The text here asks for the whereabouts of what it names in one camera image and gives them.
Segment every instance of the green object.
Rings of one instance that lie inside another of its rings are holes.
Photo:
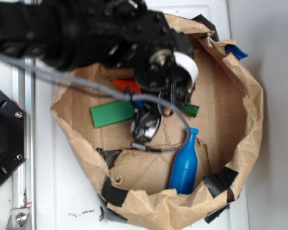
[[[116,101],[91,108],[95,128],[132,119],[134,107],[131,102]]]
[[[190,104],[190,105],[188,105],[188,106],[186,106],[186,107],[184,107],[184,108],[182,108],[180,110],[183,111],[184,113],[192,116],[192,117],[196,117],[199,109],[200,109],[199,106]]]

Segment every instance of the orange object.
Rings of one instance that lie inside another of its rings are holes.
[[[112,80],[112,83],[122,90],[125,90],[127,87],[129,87],[129,91],[131,93],[132,92],[141,93],[141,89],[135,81],[116,79],[116,80]]]

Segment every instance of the crumpled paper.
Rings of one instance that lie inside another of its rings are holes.
[[[71,85],[58,88],[51,108],[95,190],[101,194],[106,176],[111,177],[114,186],[129,189],[122,207],[108,203],[108,208],[125,217],[129,224],[152,230],[180,230],[239,197],[259,154],[264,117],[262,87],[233,54],[225,53],[224,46],[236,41],[214,42],[209,37],[213,32],[203,24],[173,15],[166,18],[172,28],[188,34],[199,69],[192,104],[200,106],[200,110],[196,118],[186,115],[190,126],[200,130],[197,149],[202,163],[192,194],[178,195],[175,189],[166,189],[174,154],[157,156],[125,150],[109,171],[96,148],[129,148],[131,121],[95,129],[89,109],[114,99],[94,90],[86,89],[90,93],[83,93]],[[73,74],[116,88],[108,80],[116,78],[116,70],[110,74],[107,71],[94,64]],[[124,71],[117,74],[122,77]],[[163,118],[150,145],[176,146],[183,138],[183,125],[171,116]],[[202,177],[224,166],[239,175],[231,188],[213,198]]]

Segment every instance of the wire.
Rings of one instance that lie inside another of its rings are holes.
[[[97,82],[94,81],[88,81],[86,79],[82,79],[82,78],[77,78],[77,77],[72,77],[69,76],[67,74],[61,73],[61,72],[57,72],[57,71],[49,71],[46,69],[42,69],[39,67],[36,67],[34,65],[27,65],[25,62],[18,60],[16,58],[12,58],[12,57],[8,57],[5,55],[0,54],[0,61],[6,62],[8,64],[14,65],[20,69],[25,69],[28,70],[30,72],[38,72],[40,73],[40,75],[38,75],[39,78],[42,78],[44,80],[46,79],[51,79],[52,77],[57,78],[59,80],[62,81],[69,81],[72,82],[74,84],[77,85],[82,85],[88,88],[92,88],[101,92],[104,92],[106,94],[108,94],[111,97],[114,97],[118,100],[122,100],[122,101],[147,101],[147,102],[153,102],[156,104],[160,104],[165,108],[170,108],[172,112],[176,113],[176,115],[179,117],[179,119],[182,121],[182,123],[185,125],[186,127],[186,137],[184,142],[177,148],[170,148],[170,149],[154,149],[145,145],[140,145],[137,143],[132,143],[132,146],[137,148],[137,149],[141,149],[141,150],[145,150],[145,151],[151,151],[151,152],[170,152],[170,151],[179,151],[182,148],[184,148],[190,138],[190,127],[187,123],[187,121],[184,119],[184,117],[182,116],[182,114],[180,113],[179,109],[172,103],[162,99],[162,98],[158,98],[152,94],[147,94],[147,93],[140,93],[140,94],[134,94],[134,95],[129,95],[127,93],[122,93],[119,92],[115,89],[112,89],[110,87],[107,87],[105,85],[99,84]]]

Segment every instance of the blue bottle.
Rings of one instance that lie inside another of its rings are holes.
[[[176,188],[178,194],[191,194],[197,171],[195,138],[198,129],[190,128],[188,144],[180,150],[174,159],[168,188]]]

